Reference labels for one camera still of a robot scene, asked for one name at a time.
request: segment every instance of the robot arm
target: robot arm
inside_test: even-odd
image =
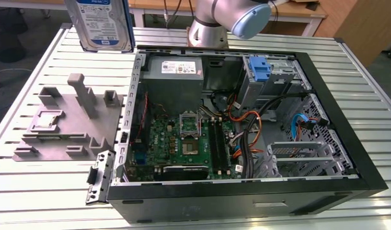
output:
[[[252,38],[269,20],[266,3],[268,0],[197,0],[189,46],[225,47],[226,30],[241,39]]]

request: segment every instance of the hard drive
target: hard drive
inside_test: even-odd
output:
[[[65,0],[85,51],[133,52],[134,37],[126,0]]]

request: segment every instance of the white label sticker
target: white label sticker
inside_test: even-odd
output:
[[[114,20],[109,17],[111,6],[78,4],[89,39],[101,45],[114,45],[118,41]]]
[[[236,171],[236,172],[241,173],[241,168],[242,168],[242,167],[241,167],[238,164],[234,165],[234,171]]]
[[[240,104],[237,102],[233,102],[232,104],[237,109],[240,109]]]
[[[194,74],[196,62],[193,61],[164,61],[161,63],[161,73]]]

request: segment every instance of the green circuit board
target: green circuit board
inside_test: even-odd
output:
[[[222,132],[230,133],[233,126],[230,122],[222,122]],[[193,122],[182,121],[182,130],[194,130]],[[209,168],[208,179],[234,179],[238,173],[234,172],[234,165],[230,165],[228,149],[226,161],[229,165],[228,172],[212,171],[210,147],[208,137],[208,121],[200,122],[200,133],[197,138],[180,137],[180,119],[158,118],[150,124],[150,144],[146,153],[134,153],[135,159],[139,158],[141,165],[134,169],[134,178],[137,181],[153,181],[150,171],[154,166],[162,165],[202,165]]]

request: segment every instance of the ram slot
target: ram slot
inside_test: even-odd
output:
[[[216,151],[220,158],[220,169],[222,171],[228,170],[228,158],[225,153],[225,141],[224,141],[224,132],[222,132],[222,123],[221,121],[214,124],[214,138],[216,138]]]
[[[208,121],[208,139],[209,139],[212,171],[216,173],[220,170],[220,158],[218,158],[218,153],[217,153],[217,148],[216,148],[214,122],[213,121]]]

